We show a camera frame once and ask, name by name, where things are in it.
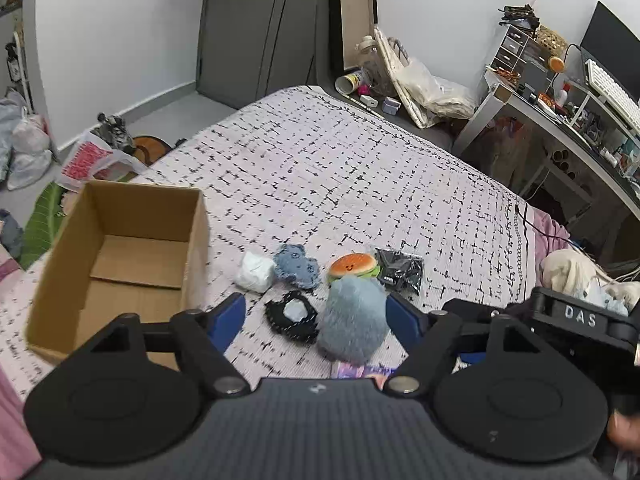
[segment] bed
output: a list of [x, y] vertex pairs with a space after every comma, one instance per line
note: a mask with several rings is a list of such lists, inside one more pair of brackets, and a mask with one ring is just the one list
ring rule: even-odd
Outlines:
[[[351, 251], [392, 247], [424, 257], [423, 311], [451, 298], [493, 306], [522, 301], [536, 281], [532, 208], [430, 142], [324, 94], [281, 90], [203, 130], [137, 177], [203, 190], [209, 216], [207, 306], [233, 291], [243, 251], [301, 243], [321, 269]], [[50, 365], [22, 339], [44, 258], [0, 302], [0, 365], [25, 397]], [[315, 346], [289, 342], [264, 321], [264, 304], [289, 290], [246, 292], [247, 316], [226, 357], [255, 386], [261, 377], [330, 374]], [[326, 283], [309, 294], [322, 310]], [[372, 362], [405, 357], [389, 335]]]

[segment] green leaf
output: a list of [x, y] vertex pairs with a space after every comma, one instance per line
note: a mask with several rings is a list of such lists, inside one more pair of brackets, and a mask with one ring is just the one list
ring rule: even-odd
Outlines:
[[65, 189], [52, 182], [36, 201], [22, 238], [22, 254], [19, 263], [23, 269], [28, 269], [50, 249], [64, 219], [60, 207], [60, 199], [64, 191]]

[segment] black screen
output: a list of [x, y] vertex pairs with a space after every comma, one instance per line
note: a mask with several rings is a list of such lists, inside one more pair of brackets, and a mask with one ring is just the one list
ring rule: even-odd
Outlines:
[[635, 102], [640, 99], [640, 40], [598, 2], [582, 38], [583, 46]]

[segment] metal screw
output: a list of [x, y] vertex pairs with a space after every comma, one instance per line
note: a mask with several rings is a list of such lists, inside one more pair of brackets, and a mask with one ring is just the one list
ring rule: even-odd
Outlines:
[[233, 395], [244, 389], [244, 381], [238, 377], [220, 377], [213, 383], [213, 387], [220, 394]]
[[398, 394], [412, 394], [420, 388], [420, 383], [413, 377], [400, 375], [389, 379], [389, 387]]

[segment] white keyboard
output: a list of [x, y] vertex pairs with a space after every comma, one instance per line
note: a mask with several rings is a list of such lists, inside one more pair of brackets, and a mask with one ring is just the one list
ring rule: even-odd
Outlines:
[[593, 59], [588, 59], [586, 65], [589, 85], [596, 92], [604, 95], [607, 103], [609, 103], [637, 133], [640, 133], [640, 108], [638, 108], [638, 105]]

